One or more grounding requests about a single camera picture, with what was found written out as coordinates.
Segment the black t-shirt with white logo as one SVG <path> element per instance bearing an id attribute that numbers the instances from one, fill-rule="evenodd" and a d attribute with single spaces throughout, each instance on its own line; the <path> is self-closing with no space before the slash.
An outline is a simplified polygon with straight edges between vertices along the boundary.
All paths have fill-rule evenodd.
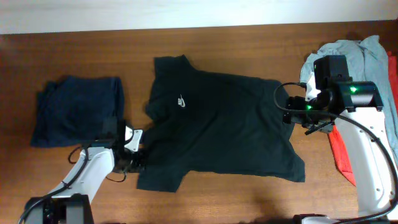
<path id="1" fill-rule="evenodd" d="M 197 70 L 183 55 L 157 57 L 154 68 L 138 189 L 176 192 L 191 171 L 305 180 L 277 80 Z"/>

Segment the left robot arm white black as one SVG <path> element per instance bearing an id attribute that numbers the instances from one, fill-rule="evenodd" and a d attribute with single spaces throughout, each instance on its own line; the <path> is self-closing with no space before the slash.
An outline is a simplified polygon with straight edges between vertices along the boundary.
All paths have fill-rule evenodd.
<path id="1" fill-rule="evenodd" d="M 19 223 L 93 223 L 91 203 L 111 173 L 139 172 L 143 165 L 140 148 L 142 129 L 125 120 L 109 119 L 103 132 L 78 148 L 80 156 L 67 176 L 48 194 L 32 197 Z"/>

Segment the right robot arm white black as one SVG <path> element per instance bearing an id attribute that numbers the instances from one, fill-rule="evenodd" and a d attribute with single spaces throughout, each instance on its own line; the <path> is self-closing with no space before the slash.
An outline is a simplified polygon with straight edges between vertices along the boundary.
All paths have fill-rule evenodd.
<path id="1" fill-rule="evenodd" d="M 358 217 L 340 223 L 396 223 L 397 165 L 376 84 L 354 81 L 344 55 L 319 58 L 313 69 L 300 83 L 306 95 L 289 97 L 282 108 L 283 121 L 300 124 L 306 134 L 341 134 L 356 182 Z"/>

